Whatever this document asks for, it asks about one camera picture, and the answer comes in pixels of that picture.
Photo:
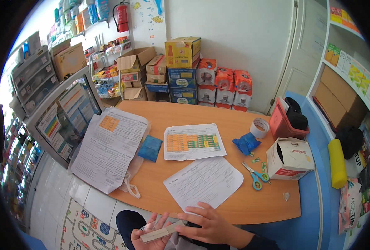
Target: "orange table top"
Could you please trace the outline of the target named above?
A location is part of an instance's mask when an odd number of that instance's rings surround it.
[[[233,144],[234,138],[240,138],[249,132],[252,121],[263,118],[268,122],[268,116],[246,113],[236,110],[186,105],[177,103],[123,101],[119,109],[125,112],[145,117],[151,122],[150,135],[164,140],[167,127],[192,124],[217,124],[218,131],[224,143],[227,156],[224,158],[244,175],[244,181],[235,193],[224,201],[217,211],[231,224],[257,224],[287,220],[301,215],[299,186],[297,180],[271,180],[262,184],[262,189],[256,191],[252,187],[252,177],[241,164],[248,163],[254,170],[261,172],[261,162],[252,164],[250,161],[259,157],[267,162],[266,151],[274,143],[271,132],[264,139],[258,139],[261,144],[253,150],[255,157],[244,156]],[[145,160],[138,173],[131,180],[141,194],[137,199],[119,189],[109,195],[119,201],[140,207],[142,209],[162,214],[182,212],[163,181],[172,176],[192,161],[164,160],[164,143],[161,145],[157,162]],[[289,192],[290,198],[285,201],[283,194]]]

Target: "scissors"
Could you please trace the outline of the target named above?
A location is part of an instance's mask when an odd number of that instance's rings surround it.
[[[256,171],[254,171],[253,169],[251,169],[245,162],[242,162],[242,165],[247,168],[247,170],[249,170],[250,172],[250,175],[253,177],[253,188],[255,190],[260,190],[262,188],[262,185],[261,185],[261,182],[258,180],[258,177],[264,182],[268,182],[270,180],[270,178],[268,177],[268,175],[266,173],[258,173]]]

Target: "blue scissors handle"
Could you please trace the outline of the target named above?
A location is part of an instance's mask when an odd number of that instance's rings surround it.
[[[250,173],[250,175],[253,177],[253,188],[255,190],[260,190],[262,188],[262,185],[257,176],[255,176],[253,173]]]
[[[270,180],[270,177],[266,173],[259,173],[259,172],[254,172],[255,175],[257,175],[264,183],[268,182]]]

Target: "fire extinguisher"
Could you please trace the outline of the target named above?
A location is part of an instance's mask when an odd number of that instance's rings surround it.
[[[121,2],[120,4],[114,6],[113,11],[116,10],[117,12],[117,19],[115,19],[115,15],[113,12],[113,18],[115,25],[117,26],[117,32],[125,32],[129,30],[128,27],[128,17],[127,17],[127,6],[125,5],[124,2]]]

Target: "white box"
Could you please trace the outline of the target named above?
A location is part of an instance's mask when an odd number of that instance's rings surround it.
[[[278,153],[283,155],[283,162]],[[270,179],[298,180],[314,170],[314,159],[307,142],[297,138],[278,138],[267,150],[267,167]]]
[[[343,76],[347,76],[350,71],[350,65],[352,64],[353,57],[349,54],[346,54],[345,62],[343,63],[342,72],[341,74]]]
[[[338,59],[338,64],[336,65],[336,68],[339,70],[339,72],[342,72],[343,65],[345,64],[346,55],[347,55],[346,52],[341,50],[341,53]]]

